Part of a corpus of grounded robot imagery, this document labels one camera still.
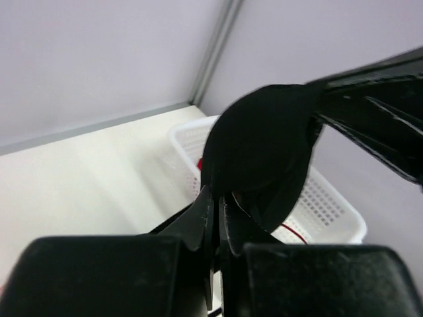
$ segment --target table surface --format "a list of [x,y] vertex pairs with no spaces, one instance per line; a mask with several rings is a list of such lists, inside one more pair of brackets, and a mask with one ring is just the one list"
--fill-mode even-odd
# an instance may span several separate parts
[[0,283],[51,235],[148,232],[190,203],[168,130],[195,106],[0,157]]

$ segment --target white plastic basket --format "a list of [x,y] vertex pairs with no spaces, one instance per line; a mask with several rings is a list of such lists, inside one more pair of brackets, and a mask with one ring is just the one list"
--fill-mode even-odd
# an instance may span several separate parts
[[[194,120],[169,131],[179,159],[176,168],[185,177],[186,190],[192,199],[200,191],[200,171],[196,165],[217,118]],[[367,233],[362,216],[312,166],[297,205],[284,223],[309,244],[358,244]],[[284,243],[302,243],[284,227],[272,234]]]

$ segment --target gray wall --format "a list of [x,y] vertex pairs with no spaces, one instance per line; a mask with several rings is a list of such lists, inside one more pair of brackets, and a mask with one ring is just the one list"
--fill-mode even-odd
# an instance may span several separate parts
[[[423,45],[421,0],[246,0],[202,103],[218,114],[270,83],[304,83]],[[326,128],[314,165],[392,246],[423,290],[423,195]]]
[[0,1],[0,147],[184,102],[222,4]]

